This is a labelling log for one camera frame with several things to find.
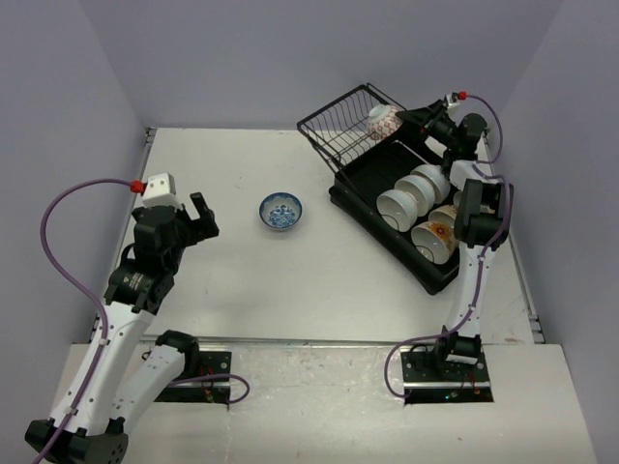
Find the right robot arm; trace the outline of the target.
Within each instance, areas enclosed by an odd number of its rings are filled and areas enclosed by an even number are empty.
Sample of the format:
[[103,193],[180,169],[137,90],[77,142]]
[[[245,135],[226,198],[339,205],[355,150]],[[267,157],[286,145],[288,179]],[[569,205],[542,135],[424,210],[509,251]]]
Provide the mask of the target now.
[[487,129],[478,113],[455,122],[449,111],[467,99],[490,107],[486,100],[466,92],[453,92],[426,107],[397,113],[402,122],[445,147],[441,171],[461,192],[455,220],[459,270],[457,291],[450,315],[435,339],[431,367],[441,379],[452,380],[482,354],[481,312],[486,280],[496,251],[508,238],[514,186],[502,175],[487,174],[477,146]]

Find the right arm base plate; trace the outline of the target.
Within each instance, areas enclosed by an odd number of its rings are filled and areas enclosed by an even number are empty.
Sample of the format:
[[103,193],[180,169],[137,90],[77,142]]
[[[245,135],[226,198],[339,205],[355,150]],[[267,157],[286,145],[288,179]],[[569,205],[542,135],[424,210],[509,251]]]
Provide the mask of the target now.
[[404,403],[451,404],[493,401],[482,353],[475,364],[441,362],[428,345],[400,350]]

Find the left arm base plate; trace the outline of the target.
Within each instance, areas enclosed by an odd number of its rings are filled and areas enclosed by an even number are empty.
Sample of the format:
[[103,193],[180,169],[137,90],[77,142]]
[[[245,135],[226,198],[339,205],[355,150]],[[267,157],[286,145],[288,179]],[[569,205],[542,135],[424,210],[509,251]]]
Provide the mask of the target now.
[[[199,362],[193,372],[184,372],[180,378],[193,378],[205,375],[229,374],[232,353],[230,351],[199,351]],[[155,399],[160,403],[197,403],[227,405],[231,387],[227,379],[217,382],[187,383],[163,390]]]

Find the red patterned white bowl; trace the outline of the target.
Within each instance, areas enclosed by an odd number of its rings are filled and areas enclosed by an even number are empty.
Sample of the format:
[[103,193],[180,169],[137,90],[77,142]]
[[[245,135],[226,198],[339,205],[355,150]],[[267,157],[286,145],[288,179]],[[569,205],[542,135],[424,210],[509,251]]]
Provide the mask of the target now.
[[380,141],[393,135],[402,125],[397,116],[399,109],[389,104],[378,104],[368,113],[367,132],[372,140]]

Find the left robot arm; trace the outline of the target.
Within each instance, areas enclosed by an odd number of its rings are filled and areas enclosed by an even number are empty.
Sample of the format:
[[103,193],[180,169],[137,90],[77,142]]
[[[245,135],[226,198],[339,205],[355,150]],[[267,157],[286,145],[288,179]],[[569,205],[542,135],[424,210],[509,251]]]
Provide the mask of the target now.
[[199,192],[184,206],[156,205],[133,210],[133,242],[123,249],[100,300],[101,319],[82,365],[60,403],[34,420],[25,441],[37,462],[119,463],[129,436],[146,409],[176,378],[189,380],[201,366],[196,341],[168,331],[153,356],[124,377],[141,337],[174,285],[183,253],[219,234],[215,214]]

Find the light blue ribbed bowl front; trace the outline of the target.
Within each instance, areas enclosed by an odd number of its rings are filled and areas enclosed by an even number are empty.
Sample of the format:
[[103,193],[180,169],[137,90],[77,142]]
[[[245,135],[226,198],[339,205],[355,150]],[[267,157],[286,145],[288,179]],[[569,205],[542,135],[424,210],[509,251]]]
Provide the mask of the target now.
[[385,222],[398,232],[407,232],[418,218],[417,202],[397,189],[384,191],[376,198],[376,208]]

